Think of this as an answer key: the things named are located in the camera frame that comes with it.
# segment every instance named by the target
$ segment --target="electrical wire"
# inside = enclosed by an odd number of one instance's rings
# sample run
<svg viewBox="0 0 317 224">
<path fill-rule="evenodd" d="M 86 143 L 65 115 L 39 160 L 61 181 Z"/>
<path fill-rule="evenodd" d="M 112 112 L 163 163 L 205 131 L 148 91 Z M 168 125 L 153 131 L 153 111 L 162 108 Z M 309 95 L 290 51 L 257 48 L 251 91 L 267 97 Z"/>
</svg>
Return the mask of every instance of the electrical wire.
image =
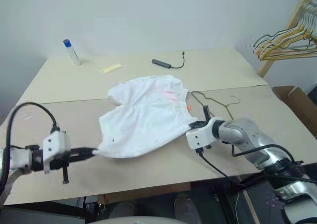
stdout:
<svg viewBox="0 0 317 224">
<path fill-rule="evenodd" d="M 41 108 L 42 110 L 44 110 L 52 119 L 53 122 L 53 127 L 52 127 L 52 131 L 54 130 L 59 130 L 59 127 L 57 126 L 57 122 L 55 117 L 51 114 L 51 112 L 49 110 L 47 110 L 47 108 L 43 107 L 40 104 L 34 103 L 34 102 L 26 102 L 26 103 L 22 103 L 20 105 L 18 105 L 11 113 L 9 121 L 8 121 L 8 127 L 7 127 L 7 131 L 6 131 L 6 144 L 5 144 L 5 149 L 3 150 L 3 155 L 2 155 L 2 170 L 1 170 L 1 179 L 0 179 L 0 195 L 3 193 L 4 189 L 5 189 L 5 185 L 6 182 L 8 180 L 9 177 L 9 172 L 10 172 L 10 147 L 11 147 L 11 130 L 12 130 L 12 124 L 13 124 L 13 120 L 14 117 L 16 115 L 16 113 L 24 106 L 28 106 L 28 105 L 34 105 L 37 106 L 39 108 Z"/>
<path fill-rule="evenodd" d="M 271 223 L 271 205 L 269 206 L 269 210 L 268 210 L 268 224 L 270 223 Z"/>
<path fill-rule="evenodd" d="M 24 149 L 23 147 L 19 147 L 19 146 L 10 146 L 11 148 L 16 148 L 16 149 Z"/>
<path fill-rule="evenodd" d="M 238 212 L 237 212 L 237 204 L 238 204 L 238 199 L 240 197 L 240 193 L 238 193 L 237 199 L 236 199 L 236 204 L 235 204 L 235 213 L 236 213 L 236 220 L 237 220 L 237 224 L 239 224 L 239 218 L 238 218 Z"/>
<path fill-rule="evenodd" d="M 198 151 L 197 153 L 198 153 L 198 155 L 199 155 L 208 165 L 210 165 L 212 168 L 214 168 L 217 172 L 221 173 L 221 174 L 222 174 L 226 179 L 228 179 L 230 182 L 232 182 L 232 183 L 234 183 L 234 184 L 237 184 L 237 185 L 239 185 L 239 186 L 244 186 L 244 185 L 240 184 L 239 182 L 237 182 L 237 181 L 231 179 L 231 178 L 230 178 L 229 176 L 227 176 L 224 172 L 222 172 L 220 169 L 218 169 L 216 166 L 214 166 L 212 163 L 210 163 L 210 162 L 204 157 L 203 152 Z"/>
<path fill-rule="evenodd" d="M 253 152 L 256 152 L 256 151 L 260 151 L 260 150 L 263 150 L 263 149 L 267 149 L 267 148 L 278 148 L 278 149 L 281 149 L 282 151 L 284 151 L 289 156 L 289 158 L 291 159 L 292 162 L 295 162 L 294 157 L 292 156 L 292 154 L 286 148 L 284 148 L 284 147 L 282 147 L 280 145 L 277 145 L 277 144 L 268 144 L 268 145 L 265 145 L 265 146 L 256 147 L 254 149 L 251 149 L 251 150 L 248 150 L 248 151 L 244 151 L 244 152 L 240 152 L 240 153 L 237 153 L 237 154 L 234 153 L 234 149 L 232 147 L 231 155 L 233 157 L 243 156 L 243 155 L 246 155 L 246 154 L 249 154 L 249 153 L 253 153 Z"/>
<path fill-rule="evenodd" d="M 262 176 L 255 177 L 253 180 L 258 179 L 259 177 L 267 177 L 267 178 L 275 178 L 275 179 L 284 179 L 284 180 L 290 180 L 290 181 L 302 181 L 302 182 L 317 184 L 317 181 L 316 181 L 316 180 L 309 179 L 309 178 L 299 178 L 299 177 L 290 177 L 290 176 L 273 175 L 273 174 L 263 174 Z"/>
<path fill-rule="evenodd" d="M 180 69 L 180 68 L 182 68 L 182 67 L 184 66 L 184 64 L 185 64 L 185 57 L 184 57 L 185 52 L 182 52 L 182 55 L 183 55 L 183 65 L 180 66 L 180 67 L 173 67 L 173 66 L 171 66 L 171 68 L 173 68 L 173 69 Z"/>
</svg>

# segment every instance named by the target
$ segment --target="cardboard sheet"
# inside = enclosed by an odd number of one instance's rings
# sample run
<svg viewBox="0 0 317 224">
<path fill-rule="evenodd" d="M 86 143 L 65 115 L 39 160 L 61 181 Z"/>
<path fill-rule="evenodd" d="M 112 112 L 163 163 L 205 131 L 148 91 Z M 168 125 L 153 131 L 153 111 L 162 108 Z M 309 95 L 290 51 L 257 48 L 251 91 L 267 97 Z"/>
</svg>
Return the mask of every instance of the cardboard sheet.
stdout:
<svg viewBox="0 0 317 224">
<path fill-rule="evenodd" d="M 150 76 L 173 75 L 190 90 L 216 90 L 267 84 L 234 49 L 185 51 L 181 69 L 166 69 L 152 59 L 180 66 L 182 52 L 144 53 L 81 58 L 75 66 L 69 58 L 49 58 L 29 85 L 19 103 L 41 104 L 105 98 L 107 91 L 121 81 Z M 110 73 L 100 70 L 113 64 L 122 68 Z"/>
<path fill-rule="evenodd" d="M 207 91 L 206 96 L 222 103 L 241 102 L 229 106 L 234 118 L 253 119 L 264 133 L 286 147 L 296 160 L 316 161 L 317 140 L 293 112 L 280 101 L 268 86 Z M 229 119 L 226 110 L 212 101 L 209 105 L 217 116 Z M 189 94 L 190 114 L 203 118 L 201 105 Z M 71 147 L 97 147 L 102 141 L 98 118 L 114 108 L 107 100 L 76 101 L 46 104 L 62 130 L 70 136 Z M 26 107 L 18 113 L 12 130 L 12 145 L 40 144 L 49 135 L 51 121 L 41 110 Z M 4 146 L 6 122 L 0 127 L 0 144 Z M 231 147 L 214 144 L 205 156 L 227 175 L 256 172 L 243 157 L 232 157 Z M 62 170 L 44 175 L 43 171 L 20 177 L 6 204 L 41 202 L 56 199 L 113 193 L 145 187 L 183 183 L 222 177 L 202 161 L 188 144 L 185 135 L 162 148 L 134 159 L 107 160 L 92 158 L 71 163 L 70 183 L 62 184 Z"/>
</svg>

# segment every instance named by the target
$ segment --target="shoe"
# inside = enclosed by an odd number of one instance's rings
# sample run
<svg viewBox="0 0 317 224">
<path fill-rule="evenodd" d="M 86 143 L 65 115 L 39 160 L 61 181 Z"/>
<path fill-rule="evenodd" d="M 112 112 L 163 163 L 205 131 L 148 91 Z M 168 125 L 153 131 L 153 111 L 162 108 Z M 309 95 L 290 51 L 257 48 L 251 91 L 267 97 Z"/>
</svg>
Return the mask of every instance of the shoe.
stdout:
<svg viewBox="0 0 317 224">
<path fill-rule="evenodd" d="M 134 201 L 119 203 L 110 213 L 110 218 L 132 217 L 136 213 L 136 204 Z"/>
<path fill-rule="evenodd" d="M 176 196 L 174 202 L 175 219 L 188 224 L 202 224 L 195 204 L 184 193 Z"/>
</svg>

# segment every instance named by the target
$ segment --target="blue cap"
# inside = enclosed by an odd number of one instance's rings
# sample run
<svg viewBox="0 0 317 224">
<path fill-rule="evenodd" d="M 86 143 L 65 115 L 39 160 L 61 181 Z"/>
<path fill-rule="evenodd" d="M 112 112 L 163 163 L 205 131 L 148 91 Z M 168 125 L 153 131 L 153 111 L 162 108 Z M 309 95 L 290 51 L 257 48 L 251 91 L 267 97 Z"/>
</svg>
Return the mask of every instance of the blue cap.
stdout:
<svg viewBox="0 0 317 224">
<path fill-rule="evenodd" d="M 71 43 L 68 39 L 65 39 L 63 42 L 66 47 L 71 47 Z"/>
</svg>

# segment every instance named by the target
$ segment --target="white garment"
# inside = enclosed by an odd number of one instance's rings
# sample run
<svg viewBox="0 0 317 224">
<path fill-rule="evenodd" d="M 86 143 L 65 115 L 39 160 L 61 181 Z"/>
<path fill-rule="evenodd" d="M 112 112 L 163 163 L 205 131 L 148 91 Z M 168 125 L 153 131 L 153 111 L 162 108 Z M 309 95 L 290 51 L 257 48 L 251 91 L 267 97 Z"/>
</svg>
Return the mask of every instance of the white garment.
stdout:
<svg viewBox="0 0 317 224">
<path fill-rule="evenodd" d="M 173 76 L 150 76 L 111 88 L 121 104 L 99 118 L 103 142 L 95 155 L 132 158 L 153 151 L 187 132 L 197 121 L 187 111 L 188 90 Z"/>
</svg>

